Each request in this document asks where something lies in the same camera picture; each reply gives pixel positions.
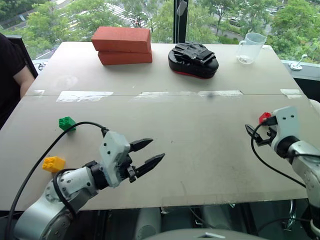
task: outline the person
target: person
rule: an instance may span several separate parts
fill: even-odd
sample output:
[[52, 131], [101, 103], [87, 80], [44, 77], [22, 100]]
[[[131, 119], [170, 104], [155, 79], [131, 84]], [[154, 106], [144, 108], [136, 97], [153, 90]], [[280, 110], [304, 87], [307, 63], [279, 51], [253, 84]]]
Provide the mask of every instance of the person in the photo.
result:
[[34, 80], [20, 47], [0, 33], [0, 129]]

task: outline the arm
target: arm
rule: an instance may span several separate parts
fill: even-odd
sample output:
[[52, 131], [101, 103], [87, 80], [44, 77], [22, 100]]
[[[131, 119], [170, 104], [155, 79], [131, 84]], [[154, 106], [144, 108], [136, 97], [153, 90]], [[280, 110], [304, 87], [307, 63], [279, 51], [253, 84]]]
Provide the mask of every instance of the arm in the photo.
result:
[[17, 84], [20, 85], [20, 97], [22, 98], [31, 84], [34, 82], [35, 78], [29, 71], [27, 66], [24, 66], [17, 74], [13, 76]]

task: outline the clear plastic cup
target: clear plastic cup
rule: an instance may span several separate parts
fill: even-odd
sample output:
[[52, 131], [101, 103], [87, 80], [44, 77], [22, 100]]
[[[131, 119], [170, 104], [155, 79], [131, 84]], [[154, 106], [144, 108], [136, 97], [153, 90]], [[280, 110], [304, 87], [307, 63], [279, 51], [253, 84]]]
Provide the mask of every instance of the clear plastic cup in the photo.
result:
[[262, 46], [267, 40], [266, 36], [256, 32], [249, 32], [244, 40], [239, 42], [236, 58], [242, 64], [252, 64], [258, 57]]

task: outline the table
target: table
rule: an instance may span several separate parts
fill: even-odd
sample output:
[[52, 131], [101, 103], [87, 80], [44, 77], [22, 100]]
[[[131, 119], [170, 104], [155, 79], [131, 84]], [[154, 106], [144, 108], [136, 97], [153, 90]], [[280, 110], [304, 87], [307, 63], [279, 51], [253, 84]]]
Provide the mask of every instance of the table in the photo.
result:
[[[259, 70], [264, 70], [261, 59], [266, 61], [270, 58], [281, 78], [275, 79], [273, 71], [264, 70], [264, 74], [255, 79], [250, 77], [259, 75], [254, 65], [248, 70], [234, 62], [234, 68], [241, 71], [237, 74], [223, 71], [226, 70], [224, 64], [233, 61], [231, 53], [236, 46], [208, 47], [217, 48], [217, 56], [224, 51], [229, 57], [221, 55], [221, 60], [218, 58], [220, 67], [212, 79], [199, 80], [169, 70], [164, 50], [172, 48], [171, 44], [152, 45], [152, 64], [102, 66], [90, 43], [63, 43], [0, 131], [0, 210], [9, 209], [29, 169], [62, 132], [58, 128], [58, 119], [65, 116], [71, 116], [77, 122], [93, 121], [106, 125], [124, 134], [129, 142], [153, 138], [154, 142], [146, 148], [131, 153], [136, 166], [156, 154], [166, 153], [150, 173], [134, 183], [125, 180], [117, 188], [102, 190], [88, 201], [84, 210], [306, 197], [303, 188], [256, 159], [244, 125], [257, 125], [263, 112], [296, 106], [301, 139], [320, 147], [319, 116], [311, 108], [309, 100], [303, 94], [287, 96], [281, 93], [280, 89], [298, 90], [299, 87], [273, 50], [264, 49], [255, 64]], [[66, 60], [73, 59], [71, 53], [81, 51], [87, 54], [77, 55], [78, 59], [74, 59], [70, 69], [66, 68]], [[231, 78], [232, 75], [238, 75], [239, 79]], [[75, 81], [69, 84], [68, 79], [72, 76], [75, 76]], [[264, 87], [259, 87], [258, 82], [262, 78], [265, 81], [269, 79], [272, 84], [261, 83]], [[216, 92], [222, 90], [239, 90], [242, 94]], [[93, 98], [81, 95], [68, 99], [59, 98], [62, 91], [104, 93], [93, 95]], [[81, 167], [100, 159], [101, 141], [98, 128], [79, 126], [75, 132], [61, 139], [50, 156], [66, 159], [66, 168]], [[257, 151], [269, 164], [299, 179], [290, 165], [270, 147], [259, 147]], [[39, 167], [16, 209], [25, 210], [32, 204], [52, 176]]]

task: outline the red lego brick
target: red lego brick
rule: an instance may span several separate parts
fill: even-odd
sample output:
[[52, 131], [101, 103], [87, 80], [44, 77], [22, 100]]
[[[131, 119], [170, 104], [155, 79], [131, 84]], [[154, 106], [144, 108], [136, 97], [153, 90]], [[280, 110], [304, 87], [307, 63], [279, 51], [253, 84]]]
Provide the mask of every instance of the red lego brick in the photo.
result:
[[99, 51], [98, 57], [103, 65], [152, 63], [152, 54], [136, 52]]
[[91, 38], [97, 51], [150, 53], [150, 30], [147, 28], [100, 26]]
[[259, 117], [259, 124], [261, 124], [263, 121], [265, 121], [267, 118], [271, 117], [271, 113], [265, 112]]

